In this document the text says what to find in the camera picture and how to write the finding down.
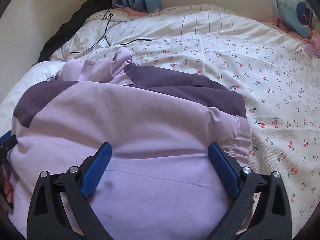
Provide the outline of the person's left hand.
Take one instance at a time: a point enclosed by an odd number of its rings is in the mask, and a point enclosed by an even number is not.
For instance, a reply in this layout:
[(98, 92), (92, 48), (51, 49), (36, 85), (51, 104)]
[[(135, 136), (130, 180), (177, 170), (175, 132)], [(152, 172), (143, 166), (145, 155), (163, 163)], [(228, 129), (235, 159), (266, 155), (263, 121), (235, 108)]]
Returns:
[(6, 195), (6, 200), (8, 203), (13, 203), (14, 190), (10, 182), (11, 172), (10, 172), (9, 164), (2, 165), (2, 176), (3, 176), (2, 186), (3, 186), (4, 193)]

